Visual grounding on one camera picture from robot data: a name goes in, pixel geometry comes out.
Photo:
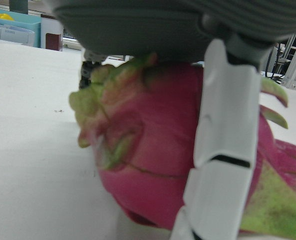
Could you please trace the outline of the left white grey robot hand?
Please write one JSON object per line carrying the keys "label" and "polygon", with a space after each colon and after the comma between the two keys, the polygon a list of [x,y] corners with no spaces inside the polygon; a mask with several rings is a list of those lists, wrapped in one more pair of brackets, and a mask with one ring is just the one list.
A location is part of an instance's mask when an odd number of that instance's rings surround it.
{"label": "left white grey robot hand", "polygon": [[260,63],[296,33],[296,0],[48,0],[94,60],[204,61],[194,150],[173,240],[234,240],[258,141]]}

